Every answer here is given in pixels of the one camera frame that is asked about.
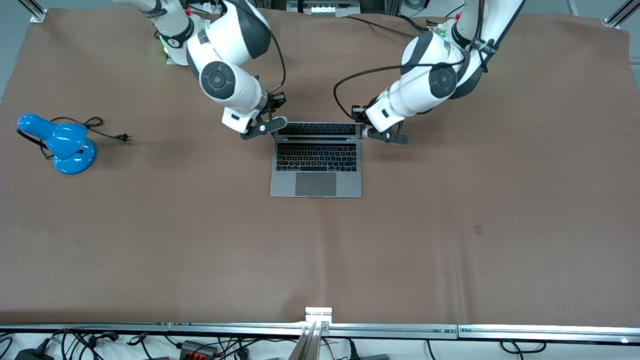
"black cable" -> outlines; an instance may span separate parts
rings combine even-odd
[[[359,18],[359,17],[353,17],[353,16],[345,16],[345,17],[346,17],[346,18],[348,18],[348,19],[353,19],[353,20],[357,20],[357,21],[362,21],[362,22],[364,22],[365,24],[369,24],[369,25],[371,25],[371,26],[376,26],[377,28],[381,28],[381,29],[384,29],[384,30],[387,30],[387,31],[391,31],[392,33],[396,33],[396,34],[398,34],[398,35],[402,35],[402,36],[404,36],[404,37],[409,37],[409,38],[415,38],[415,37],[416,37],[416,35],[407,34],[407,33],[405,33],[405,32],[402,32],[402,31],[399,31],[399,30],[396,30],[396,29],[392,29],[392,28],[388,28],[388,27],[386,27],[386,26],[382,26],[382,25],[380,25],[380,24],[376,24],[375,22],[371,22],[371,21],[369,21],[369,20],[361,19],[361,18]]]
[[[515,351],[513,350],[509,350],[506,347],[504,347],[504,343],[508,342],[510,344],[513,345],[513,347],[516,349]],[[511,355],[518,355],[520,356],[520,360],[524,360],[524,354],[537,354],[539,352],[543,352],[545,351],[545,349],[547,348],[547,343],[541,343],[542,347],[539,349],[534,349],[534,350],[522,350],[520,349],[520,347],[518,346],[518,344],[516,344],[515,341],[511,340],[511,339],[502,339],[500,340],[500,348],[505,351],[508,352]]]
[[[187,4],[187,6],[192,8],[192,9],[194,9],[194,10],[198,10],[199,12],[204,12],[204,13],[208,13],[209,15],[213,15],[213,13],[206,12],[204,9],[197,8],[197,7],[193,6],[193,5]]]
[[[433,351],[431,349],[431,342],[427,340],[427,347],[429,349],[429,355],[431,355],[431,360],[436,360],[436,357],[433,355]]]
[[[347,341],[349,342],[349,348],[351,349],[351,356],[349,357],[349,360],[360,360],[358,349],[356,349],[356,344],[349,338],[347,338]]]
[[[420,26],[418,24],[416,24],[415,21],[413,21],[413,19],[411,19],[409,16],[406,15],[398,15],[397,17],[399,17],[400,19],[404,19],[406,20],[409,24],[411,24],[411,26],[413,26],[415,29],[420,30],[420,31],[429,31],[429,28],[426,28],[424,26]],[[437,22],[433,22],[429,19],[427,20],[427,25],[438,25]]]
[[[167,335],[163,335],[164,338],[169,341],[174,347],[178,347],[178,343],[174,343],[173,341],[171,341],[171,339],[167,336]]]
[[[100,131],[94,129],[94,127],[99,127],[99,126],[104,125],[104,120],[99,116],[90,117],[89,120],[87,120],[85,122],[80,122],[80,121],[78,121],[76,119],[72,119],[70,117],[65,117],[65,116],[55,117],[55,118],[51,119],[50,121],[51,122],[55,122],[57,120],[71,120],[72,122],[75,122],[76,124],[80,124],[80,125],[86,127],[87,130],[93,131],[94,133],[102,135],[102,136],[105,136],[107,138],[114,139],[114,140],[120,140],[121,142],[129,141],[129,137],[130,136],[127,135],[127,134],[120,134],[120,135],[113,136],[113,135],[101,133]]]
[[[147,355],[147,358],[149,358],[149,360],[154,360],[154,358],[151,357],[151,355],[149,354],[149,350],[147,350],[147,346],[145,345],[145,342],[141,341],[140,345],[142,345],[142,350],[145,351],[145,354]]]
[[[78,341],[79,341],[80,343],[82,343],[82,345],[84,346],[84,348],[82,349],[82,351],[80,351],[80,357],[79,357],[79,359],[82,359],[82,355],[83,355],[84,351],[85,351],[86,349],[89,349],[89,351],[93,354],[93,358],[94,358],[94,359],[96,359],[96,358],[97,358],[97,359],[100,359],[100,360],[104,360],[104,358],[103,358],[102,356],[100,356],[100,354],[98,354],[98,353],[93,349],[93,347],[92,347],[92,346],[91,346],[91,345],[90,345],[90,344],[89,344],[89,343],[84,339],[84,336],[79,336],[78,334],[76,334],[76,333],[74,333],[74,332],[71,332],[71,333],[72,333],[72,334],[74,334],[74,335],[76,336],[76,339],[78,339]]]
[[[0,360],[2,360],[2,358],[6,355],[6,352],[9,351],[11,345],[13,345],[13,338],[4,338],[0,340],[0,344],[4,343],[5,341],[9,341],[9,344],[7,344],[6,348],[4,348],[4,351],[2,351],[2,354],[0,354]]]
[[[85,351],[86,349],[88,349],[88,347],[84,347],[84,348],[82,349],[82,351],[80,351],[80,356],[78,357],[78,360],[82,360],[82,355],[84,354],[84,351]]]
[[[472,46],[475,46],[475,40],[481,41],[482,40],[482,25],[484,22],[484,0],[478,0],[478,23],[476,25],[476,35],[474,36],[474,41],[472,43]],[[484,58],[482,55],[483,50],[480,49],[480,47],[477,47],[478,50],[478,56],[480,57],[480,67],[482,68],[483,72],[488,72],[489,70],[486,67],[486,64],[484,63]]]
[[[62,359],[63,360],[67,360],[67,354],[65,353],[65,340],[66,339],[67,339],[67,329],[65,329],[65,332],[62,335],[62,342],[60,343],[60,354],[62,355]]]
[[[276,45],[276,49],[278,49],[278,55],[280,57],[280,63],[282,64],[282,81],[280,82],[280,84],[276,87],[273,88],[272,91],[269,92],[269,94],[272,94],[274,91],[278,90],[279,88],[284,86],[284,82],[287,79],[287,67],[284,65],[284,56],[282,56],[282,50],[280,50],[280,44],[278,43],[278,39],[276,38],[276,36],[273,34],[273,32],[271,31],[271,29],[269,29],[269,26],[266,26],[266,24],[264,24],[262,22],[261,19],[259,19],[252,11],[249,11],[247,9],[245,9],[244,7],[240,6],[237,2],[235,2],[234,0],[226,0],[228,3],[230,4],[234,4],[236,6],[236,8],[240,8],[242,9],[242,11],[244,11],[246,14],[248,14],[250,17],[253,17],[254,20],[256,20],[257,22],[260,23],[260,25],[262,25],[262,27],[269,33],[269,36],[271,36],[271,38],[273,39],[273,43]]]
[[[459,7],[455,8],[453,10],[451,10],[451,12],[448,13],[447,15],[444,15],[444,17],[449,17],[452,13],[457,12],[458,10],[462,9],[463,6],[464,6],[464,4],[460,5]]]
[[[74,341],[76,342],[76,344],[74,345],[73,343],[71,343],[71,345],[73,345],[73,348],[71,349],[71,353],[69,354],[69,360],[73,360],[74,354],[76,353],[76,349],[78,348],[78,345],[80,345],[80,341],[78,340],[79,335],[75,334],[75,336],[76,336],[76,339]]]
[[[147,338],[147,336],[148,336],[147,332],[143,332],[140,335],[135,335],[131,339],[129,339],[129,341],[127,341],[127,345],[129,345],[130,347],[134,347],[137,344],[142,345],[142,350],[145,351],[145,355],[147,355],[147,359],[154,360],[154,358],[151,357],[151,355],[149,354],[149,350],[147,350],[147,346],[145,345],[145,339]]]
[[[375,68],[375,69],[369,69],[369,70],[361,71],[361,72],[358,72],[356,74],[349,75],[346,78],[338,81],[335,84],[335,86],[333,87],[333,98],[335,99],[335,103],[338,104],[338,107],[340,108],[340,110],[342,110],[342,112],[345,115],[347,115],[348,118],[353,119],[353,120],[357,120],[357,119],[353,118],[351,116],[351,114],[347,112],[347,110],[344,109],[344,106],[342,105],[342,103],[340,103],[340,100],[338,99],[337,90],[338,90],[338,87],[340,85],[342,85],[343,83],[345,83],[345,82],[347,82],[347,81],[349,81],[349,80],[351,80],[353,78],[357,78],[358,76],[372,74],[374,72],[379,72],[379,71],[393,70],[393,69],[405,69],[405,68],[408,68],[408,67],[416,67],[416,66],[433,66],[433,67],[436,67],[436,66],[455,66],[455,65],[459,65],[459,64],[461,64],[463,62],[464,62],[464,59],[462,59],[462,60],[460,60],[460,61],[458,61],[456,63],[437,63],[437,64],[434,64],[434,63],[418,63],[418,64],[405,64],[405,65],[391,65],[391,66],[384,66],[384,67],[378,67],[378,68]]]

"metal frame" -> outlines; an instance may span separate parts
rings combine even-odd
[[[608,19],[604,19],[602,23],[610,28],[620,28],[620,24],[633,15],[638,8],[640,8],[640,0],[627,0]]]
[[[188,332],[300,336],[310,322],[294,323],[3,323],[0,332],[47,332],[62,328],[87,332]],[[594,341],[640,345],[638,327],[555,325],[451,325],[408,323],[328,323],[322,337],[429,340],[520,339],[531,341]]]
[[[43,22],[47,15],[47,10],[43,9],[35,0],[18,0],[25,9],[31,13],[31,22]]]

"silver laptop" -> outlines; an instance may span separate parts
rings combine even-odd
[[[275,131],[271,196],[361,197],[362,127],[290,122]]]

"lamp shade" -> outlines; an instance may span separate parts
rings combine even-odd
[[[55,124],[28,113],[18,118],[18,129],[41,138],[53,154],[54,168],[63,174],[73,175],[85,171],[95,159],[95,145],[86,138],[86,127],[80,124]]]
[[[54,124],[31,113],[18,118],[18,128],[43,139],[53,156],[61,160],[72,157],[86,140],[86,128],[80,124]]]

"robotic arm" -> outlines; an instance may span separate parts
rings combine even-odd
[[[221,0],[223,15],[187,41],[187,62],[202,91],[225,107],[222,123],[244,139],[265,135],[287,125],[284,117],[271,118],[281,107],[284,93],[271,95],[257,77],[240,65],[269,49],[267,20],[247,0]],[[261,115],[269,113],[269,120]]]
[[[223,13],[209,24],[186,15],[179,0],[112,0],[139,9],[151,19],[165,49],[180,65],[189,65],[202,91],[225,107],[222,123],[244,139],[266,135],[287,125],[285,117],[271,118],[284,93],[270,94],[257,77],[240,68],[269,49],[267,20],[247,0],[222,0]],[[269,120],[260,117],[269,114]]]
[[[179,65],[187,65],[187,40],[209,23],[197,15],[187,16],[180,0],[111,1],[136,8],[150,19],[160,34],[164,50]]]
[[[352,107],[353,118],[373,126],[364,130],[363,137],[404,145],[408,142],[400,133],[404,119],[469,94],[524,2],[466,0],[459,19],[444,24],[452,41],[430,31],[414,38],[402,55],[402,65],[409,66],[401,68],[400,80],[369,105]]]

